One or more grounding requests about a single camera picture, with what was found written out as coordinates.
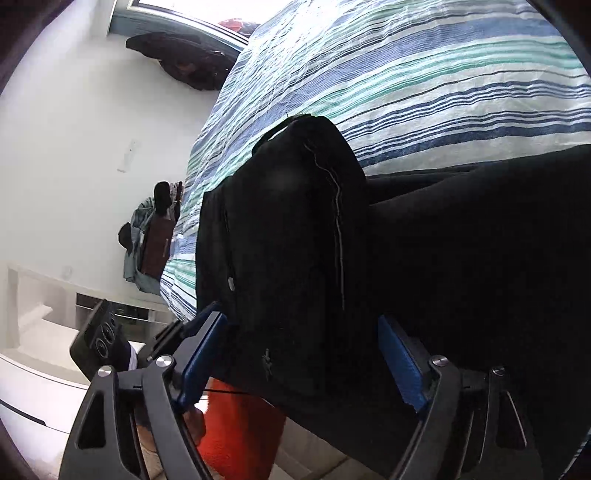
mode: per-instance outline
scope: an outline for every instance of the window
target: window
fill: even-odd
[[[289,0],[134,0],[132,6],[221,25],[248,38]]]

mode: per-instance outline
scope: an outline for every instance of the bed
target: bed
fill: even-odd
[[[590,143],[590,100],[525,0],[293,0],[252,35],[193,146],[162,296],[194,317],[203,193],[286,116],[328,117],[370,175]]]

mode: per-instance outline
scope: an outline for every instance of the dark clothing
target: dark clothing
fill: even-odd
[[[204,198],[197,298],[235,323],[214,376],[389,476],[417,418],[387,313],[461,368],[505,365],[558,478],[591,426],[591,147],[365,179],[329,126],[295,121]]]

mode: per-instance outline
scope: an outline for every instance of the red garment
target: red garment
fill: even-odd
[[[235,390],[219,380],[213,390]],[[267,480],[283,433],[285,415],[258,397],[210,393],[207,433],[198,450],[226,480]]]

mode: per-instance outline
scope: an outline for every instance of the camera lens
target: camera lens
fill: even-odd
[[[103,323],[100,326],[100,329],[102,330],[103,336],[105,337],[107,343],[111,345],[113,341],[115,341],[115,335],[113,334],[111,326],[108,323]]]
[[[107,350],[107,346],[105,345],[103,340],[101,340],[100,338],[97,338],[96,342],[95,342],[95,346],[96,346],[96,351],[99,352],[99,355],[102,358],[107,358],[109,356],[109,351]]]

